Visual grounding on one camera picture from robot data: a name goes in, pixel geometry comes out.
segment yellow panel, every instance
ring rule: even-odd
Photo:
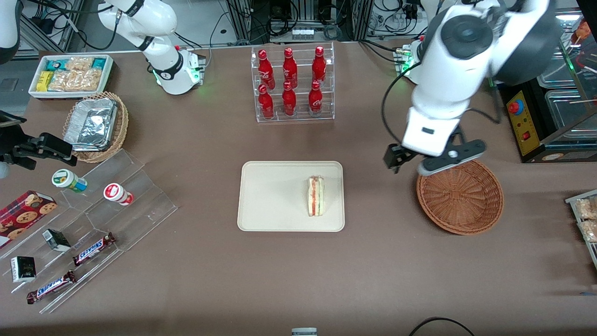
[[[533,124],[533,119],[531,119],[531,114],[528,112],[527,108],[527,101],[524,99],[524,95],[522,91],[520,91],[514,98],[512,98],[506,108],[510,106],[511,103],[516,102],[517,100],[521,100],[524,104],[524,109],[521,114],[510,115],[510,121],[512,122],[512,128],[514,129],[514,134],[516,136],[516,142],[518,143],[518,148],[520,149],[522,155],[527,155],[535,148],[539,147],[539,136],[537,135],[537,130],[535,129],[535,125]],[[530,137],[527,140],[524,140],[523,134],[528,132]]]

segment coca-cola bottle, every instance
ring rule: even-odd
[[[264,84],[259,85],[259,108],[265,119],[273,118],[273,100]]]
[[[320,85],[323,85],[325,81],[325,58],[324,48],[318,46],[315,48],[315,59],[313,59],[313,80],[319,81]]]
[[[267,52],[261,49],[257,55],[259,56],[259,77],[261,77],[261,83],[265,84],[269,90],[273,90],[276,87],[276,81],[273,79],[273,67],[267,59]]]
[[[321,115],[321,100],[323,94],[319,89],[319,81],[314,80],[311,83],[311,91],[309,92],[309,113],[312,117],[318,117]]]
[[[297,106],[297,95],[294,93],[292,84],[289,81],[284,82],[282,100],[284,101],[284,113],[292,117]]]
[[[292,88],[299,86],[299,71],[291,48],[284,49],[284,65],[282,65],[282,69],[284,70],[284,81],[290,82]]]

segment tabletop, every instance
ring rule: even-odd
[[[301,326],[321,336],[407,335],[431,316],[477,335],[595,335],[597,299],[579,296],[597,289],[595,268],[564,199],[597,189],[597,164],[521,164],[507,120],[468,113],[462,128],[486,141],[479,160],[500,181],[505,208],[486,233],[447,233],[418,204],[417,160],[397,175],[382,160],[392,140],[380,102],[393,65],[355,42],[334,48],[336,119],[298,125],[257,124],[250,47],[213,50],[204,85],[181,96],[156,84],[141,53],[112,54],[108,89],[130,114],[124,148],[180,208],[54,313],[38,314],[0,283],[0,335],[274,336]],[[388,100],[399,134],[412,89],[400,80]],[[72,105],[31,99],[24,131],[60,135]],[[483,90],[471,106],[495,112]],[[241,168],[259,160],[341,163],[344,229],[239,230]],[[50,176],[62,167],[13,167],[0,204],[26,190],[58,193]],[[464,335],[434,323],[419,333]]]

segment wicker basket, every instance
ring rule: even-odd
[[[489,168],[476,160],[430,176],[419,176],[417,196],[435,224],[462,235],[489,230],[504,209],[500,183]]]
[[[101,98],[110,98],[113,99],[118,104],[118,110],[116,112],[116,126],[114,131],[112,132],[112,144],[108,147],[107,150],[103,152],[75,152],[73,151],[73,155],[76,156],[79,160],[87,163],[99,163],[111,158],[116,152],[118,152],[122,148],[122,144],[124,143],[125,137],[127,137],[127,127],[128,127],[128,111],[127,107],[124,106],[122,100],[115,94],[110,92],[102,92],[99,94],[94,94],[93,96],[86,97],[85,99],[101,99]],[[73,110],[75,107],[73,106],[70,109],[70,113],[68,117],[66,117],[66,123],[64,124],[62,130],[62,136],[66,134],[66,129],[69,127],[70,117],[73,114]]]

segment cookie box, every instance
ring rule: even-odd
[[[70,57],[93,57],[95,59],[105,59],[104,68],[101,72],[100,84],[97,86],[96,91],[73,91],[73,92],[56,92],[56,91],[37,91],[37,83],[42,72],[48,67],[48,63],[56,60],[68,59]],[[112,64],[114,61],[106,54],[63,54],[63,55],[52,55],[44,56],[39,60],[38,68],[35,71],[31,85],[29,86],[29,94],[39,100],[66,100],[66,99],[79,99],[88,97],[93,94],[104,92],[104,88],[110,77],[110,71],[112,70]]]
[[[52,197],[29,190],[1,209],[0,249],[57,207]]]

